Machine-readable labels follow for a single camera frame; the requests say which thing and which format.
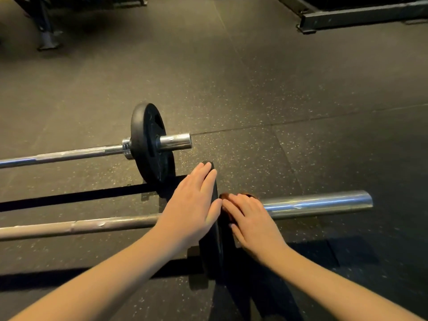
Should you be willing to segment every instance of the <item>silver metal rod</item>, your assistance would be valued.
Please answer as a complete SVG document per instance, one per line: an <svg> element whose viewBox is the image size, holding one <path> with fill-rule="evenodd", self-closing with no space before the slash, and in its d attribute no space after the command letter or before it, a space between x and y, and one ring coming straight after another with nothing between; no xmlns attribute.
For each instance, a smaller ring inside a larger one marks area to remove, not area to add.
<svg viewBox="0 0 428 321"><path fill-rule="evenodd" d="M346 213L373 207L371 196L362 190L275 198L263 200L262 203L274 220ZM149 228L156 224L160 215L4 227L0 228L0 241Z"/></svg>
<svg viewBox="0 0 428 321"><path fill-rule="evenodd" d="M158 151L176 151L192 148L190 134L167 135L158 138L156 144ZM0 160L0 169L20 166L31 166L34 164L87 159L97 156L108 156L124 154L126 158L132 159L130 152L130 140L124 139L120 145L100 146L98 148L85 148L82 150L63 151L34 156L17 157L14 159Z"/></svg>
<svg viewBox="0 0 428 321"><path fill-rule="evenodd" d="M158 151L175 151L192 148L192 136L187 134L166 135L158 139Z"/></svg>

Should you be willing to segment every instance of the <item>person's left hand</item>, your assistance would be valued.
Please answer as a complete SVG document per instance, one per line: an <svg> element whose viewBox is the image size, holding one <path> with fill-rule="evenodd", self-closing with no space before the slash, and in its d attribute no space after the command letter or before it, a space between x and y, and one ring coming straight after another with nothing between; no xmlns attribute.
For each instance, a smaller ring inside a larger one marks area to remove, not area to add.
<svg viewBox="0 0 428 321"><path fill-rule="evenodd" d="M220 215L221 199L211 203L217 171L200 163L182 182L159 217L155 228L183 245L200 240Z"/></svg>

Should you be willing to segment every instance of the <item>black weight plate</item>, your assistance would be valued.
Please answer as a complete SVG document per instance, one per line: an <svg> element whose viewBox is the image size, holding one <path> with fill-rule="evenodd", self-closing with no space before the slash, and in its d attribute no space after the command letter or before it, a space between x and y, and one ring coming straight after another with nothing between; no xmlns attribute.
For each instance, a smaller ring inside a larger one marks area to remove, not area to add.
<svg viewBox="0 0 428 321"><path fill-rule="evenodd" d="M164 182L171 175L171 152L158 152L156 141L166 135L161 114L152 103L140 103L131 118L131 154L147 183Z"/></svg>

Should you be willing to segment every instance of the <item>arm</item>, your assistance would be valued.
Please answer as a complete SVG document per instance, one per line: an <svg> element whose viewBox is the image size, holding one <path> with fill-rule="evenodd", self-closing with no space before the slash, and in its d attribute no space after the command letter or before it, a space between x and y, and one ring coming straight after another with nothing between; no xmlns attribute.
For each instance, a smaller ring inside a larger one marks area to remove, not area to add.
<svg viewBox="0 0 428 321"><path fill-rule="evenodd" d="M210 169L210 163L200 163L179 184L156 226L141 239L58 287L11 321L109 319L142 283L205 235L217 220L221 199L211 204L217 172Z"/></svg>
<svg viewBox="0 0 428 321"><path fill-rule="evenodd" d="M304 258L283 240L263 205L245 195L229 195L223 208L242 246L261 263L298 287L343 321L421 321L397 304Z"/></svg>

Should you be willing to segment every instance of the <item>forearm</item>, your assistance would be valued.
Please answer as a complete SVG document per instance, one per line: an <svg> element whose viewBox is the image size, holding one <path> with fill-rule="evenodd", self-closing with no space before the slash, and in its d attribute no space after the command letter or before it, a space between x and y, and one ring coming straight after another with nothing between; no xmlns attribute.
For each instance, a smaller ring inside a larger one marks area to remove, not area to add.
<svg viewBox="0 0 428 321"><path fill-rule="evenodd" d="M393 302L284 248L269 267L343 321L422 320Z"/></svg>
<svg viewBox="0 0 428 321"><path fill-rule="evenodd" d="M107 320L179 249L179 243L154 227L131 246L52 291L11 321Z"/></svg>

